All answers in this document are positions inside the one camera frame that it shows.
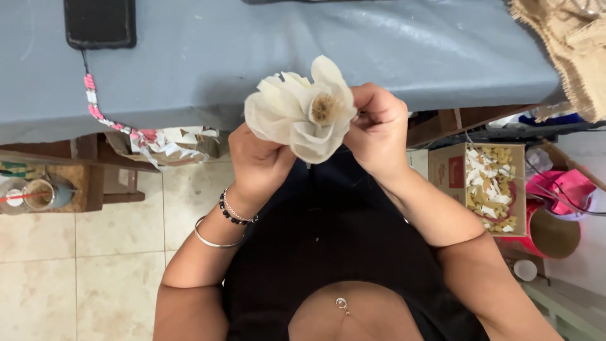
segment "beaded bracelet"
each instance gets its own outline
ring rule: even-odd
[[[227,188],[219,196],[219,207],[223,210],[223,215],[227,219],[230,219],[231,222],[236,225],[238,225],[238,224],[248,225],[249,223],[256,223],[259,220],[258,214],[256,214],[251,219],[244,219],[244,218],[240,217],[236,212],[234,212],[234,210],[231,208],[231,206],[227,203],[227,189],[229,189],[229,186],[227,186]],[[225,207],[227,207],[227,209],[231,212],[231,214],[234,215],[234,217],[232,217],[230,215],[230,213],[227,212],[227,209],[225,209]]]

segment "black phone case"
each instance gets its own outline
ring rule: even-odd
[[[133,48],[137,45],[137,34],[136,34],[136,21],[135,21],[135,0],[127,0],[127,15],[126,15],[126,28],[127,37],[117,41],[82,41],[72,39],[70,36],[69,25],[68,25],[68,2],[63,1],[64,6],[64,19],[65,19],[65,40],[67,44],[76,50],[99,50],[99,49],[120,49],[120,48]]]

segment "smartphone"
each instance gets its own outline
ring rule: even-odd
[[[137,44],[135,0],[64,0],[65,39],[76,50]]]

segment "fabric flower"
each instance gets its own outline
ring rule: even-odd
[[[356,115],[353,95],[339,68],[325,56],[311,64],[311,84],[293,72],[263,79],[244,103],[244,117],[260,139],[290,146],[303,161],[334,154]]]

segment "red box label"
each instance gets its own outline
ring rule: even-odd
[[[465,160],[463,155],[448,159],[448,188],[465,187]]]

